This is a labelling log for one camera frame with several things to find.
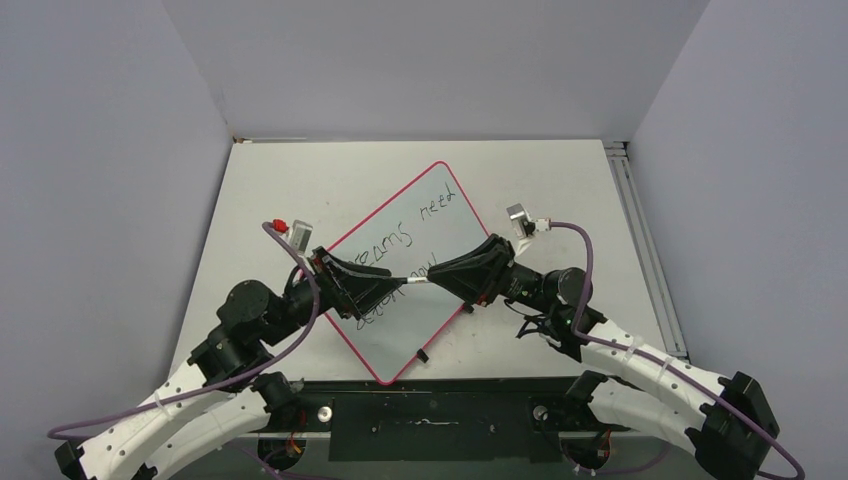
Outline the pink-framed whiteboard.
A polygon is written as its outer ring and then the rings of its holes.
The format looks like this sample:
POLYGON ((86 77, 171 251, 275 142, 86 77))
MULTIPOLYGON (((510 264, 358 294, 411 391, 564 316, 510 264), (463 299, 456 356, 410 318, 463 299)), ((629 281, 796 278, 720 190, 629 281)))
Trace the pink-framed whiteboard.
MULTIPOLYGON (((488 236, 450 167, 438 161, 329 247, 357 265, 397 277, 424 277, 441 262, 478 247, 488 236)), ((393 383, 463 303, 430 284, 405 285, 360 320, 335 311, 326 318, 374 379, 393 383)))

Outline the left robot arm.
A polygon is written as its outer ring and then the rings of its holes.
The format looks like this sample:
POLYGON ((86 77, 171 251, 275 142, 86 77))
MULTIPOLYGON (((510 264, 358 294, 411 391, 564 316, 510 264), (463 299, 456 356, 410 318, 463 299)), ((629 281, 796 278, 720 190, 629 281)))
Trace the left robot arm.
POLYGON ((269 426, 290 428, 298 394, 269 347, 304 341, 318 316, 335 310, 360 319, 405 279, 356 265, 318 248, 296 267, 280 294, 258 280, 238 283, 216 315, 219 323, 141 405, 106 419, 108 429, 68 438, 55 458, 69 479, 169 479, 236 437, 269 426))

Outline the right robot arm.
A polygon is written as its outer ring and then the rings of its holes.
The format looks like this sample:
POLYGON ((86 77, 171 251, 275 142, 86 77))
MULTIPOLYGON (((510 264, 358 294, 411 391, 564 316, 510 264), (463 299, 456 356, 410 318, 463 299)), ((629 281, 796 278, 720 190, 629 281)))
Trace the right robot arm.
POLYGON ((540 273, 516 256, 510 241, 491 235, 432 267, 427 279, 467 303, 502 298, 531 309, 519 334, 540 335, 588 369, 567 393, 573 425, 600 422, 651 435, 692 454, 715 479, 766 477, 761 467, 777 447, 780 428, 757 380, 665 355, 590 308, 590 269, 540 273))

